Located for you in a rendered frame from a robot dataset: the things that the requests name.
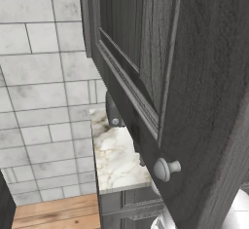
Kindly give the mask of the dark grey base cabinet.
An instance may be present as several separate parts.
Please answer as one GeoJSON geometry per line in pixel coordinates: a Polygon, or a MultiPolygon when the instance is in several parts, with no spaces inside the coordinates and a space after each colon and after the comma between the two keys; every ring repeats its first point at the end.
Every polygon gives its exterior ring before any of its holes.
{"type": "Polygon", "coordinates": [[[98,203],[101,229],[151,229],[163,209],[151,187],[101,194],[98,203]]]}

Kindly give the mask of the dark grey cabinet door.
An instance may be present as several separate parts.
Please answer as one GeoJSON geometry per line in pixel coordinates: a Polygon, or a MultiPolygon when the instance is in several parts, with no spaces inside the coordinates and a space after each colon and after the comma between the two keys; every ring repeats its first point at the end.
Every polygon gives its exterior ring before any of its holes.
{"type": "Polygon", "coordinates": [[[151,229],[249,229],[249,0],[81,0],[84,39],[163,209],[151,229]],[[158,158],[181,171],[163,182],[158,158]]]}

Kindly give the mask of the grey round door knob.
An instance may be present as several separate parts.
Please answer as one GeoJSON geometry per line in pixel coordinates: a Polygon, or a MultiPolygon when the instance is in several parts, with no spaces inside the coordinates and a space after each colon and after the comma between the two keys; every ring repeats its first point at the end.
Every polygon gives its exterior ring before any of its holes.
{"type": "Polygon", "coordinates": [[[168,182],[173,173],[180,171],[181,165],[178,161],[166,162],[164,158],[158,158],[154,164],[154,174],[163,182],[168,182]]]}

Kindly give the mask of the dark grey small appliance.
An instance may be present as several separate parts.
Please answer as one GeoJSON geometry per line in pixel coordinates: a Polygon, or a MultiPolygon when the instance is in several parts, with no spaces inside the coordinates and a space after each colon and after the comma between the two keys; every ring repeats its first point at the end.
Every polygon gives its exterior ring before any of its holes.
{"type": "Polygon", "coordinates": [[[106,114],[110,127],[124,127],[125,122],[109,92],[106,92],[106,114]]]}

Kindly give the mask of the dark cabinet side panel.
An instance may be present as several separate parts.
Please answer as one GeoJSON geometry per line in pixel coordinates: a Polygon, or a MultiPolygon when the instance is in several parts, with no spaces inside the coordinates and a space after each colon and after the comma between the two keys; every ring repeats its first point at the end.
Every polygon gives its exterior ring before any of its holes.
{"type": "Polygon", "coordinates": [[[0,229],[12,229],[16,208],[16,203],[0,172],[0,229]]]}

